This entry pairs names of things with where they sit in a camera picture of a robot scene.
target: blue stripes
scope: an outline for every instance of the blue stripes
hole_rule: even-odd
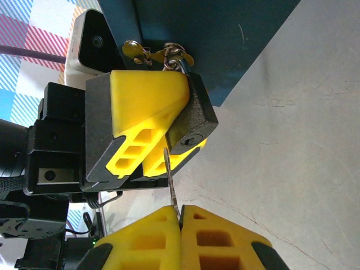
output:
[[[67,219],[70,224],[73,225],[75,230],[77,230],[79,227],[81,217],[82,212],[80,210],[69,210],[69,212],[67,213]]]
[[[15,92],[19,71],[18,57],[0,55],[0,88]]]
[[[0,119],[10,121],[12,102],[14,101],[15,93],[0,89]]]
[[[28,127],[33,125],[38,117],[40,98],[25,94],[15,94],[10,121]]]
[[[97,2],[97,0],[77,0],[76,4],[79,7],[85,8],[86,10],[89,9],[89,8],[94,8],[95,10],[101,11],[99,3]]]
[[[29,23],[34,0],[1,0],[0,13]]]

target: pink stripes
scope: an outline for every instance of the pink stripes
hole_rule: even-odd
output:
[[[24,48],[28,24],[0,14],[0,44]]]
[[[58,35],[29,25],[28,34],[25,40],[25,48],[33,51],[49,53],[51,55],[66,56],[68,42],[69,39],[67,38],[59,37]],[[63,71],[65,68],[64,64],[53,63],[30,57],[23,57],[23,59],[59,71]]]

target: camera lens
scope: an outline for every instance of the camera lens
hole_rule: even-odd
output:
[[[104,45],[104,41],[101,36],[96,35],[92,38],[92,45],[95,48],[101,48]]]

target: checkered backdrop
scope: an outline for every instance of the checkered backdrop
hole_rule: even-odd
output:
[[[96,0],[0,0],[0,44],[66,56],[74,21],[89,8],[100,10]],[[48,82],[64,83],[63,64],[0,55],[0,119],[33,125]],[[75,229],[81,216],[69,211]]]

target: yellow plastic block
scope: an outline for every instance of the yellow plastic block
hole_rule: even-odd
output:
[[[102,270],[180,270],[181,236],[173,206],[165,206],[100,239],[112,244]]]
[[[187,78],[176,71],[113,70],[110,75],[112,135],[125,142],[106,165],[131,175],[164,137],[189,101]]]
[[[197,147],[203,148],[206,144],[206,141],[207,139],[203,140],[201,143],[182,155],[170,155],[171,170],[175,169]],[[142,162],[144,176],[159,176],[167,172],[164,160],[165,147],[167,147],[167,141],[166,138],[163,137]]]
[[[197,206],[183,211],[182,270],[265,270],[251,243],[271,246],[266,238]]]

